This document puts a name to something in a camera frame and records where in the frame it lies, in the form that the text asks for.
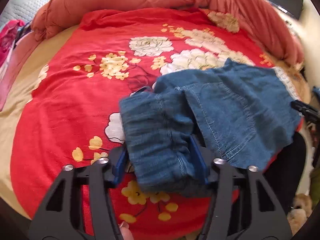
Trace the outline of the person left hand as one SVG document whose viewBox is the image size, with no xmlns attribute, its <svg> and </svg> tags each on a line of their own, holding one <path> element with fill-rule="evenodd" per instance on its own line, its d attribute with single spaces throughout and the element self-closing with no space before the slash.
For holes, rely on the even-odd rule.
<svg viewBox="0 0 320 240">
<path fill-rule="evenodd" d="M 119 224 L 119 229 L 121 231 L 123 240 L 134 240 L 133 234 L 129 230 L 129 225 L 127 224 L 127 222 L 122 222 L 121 224 Z"/>
</svg>

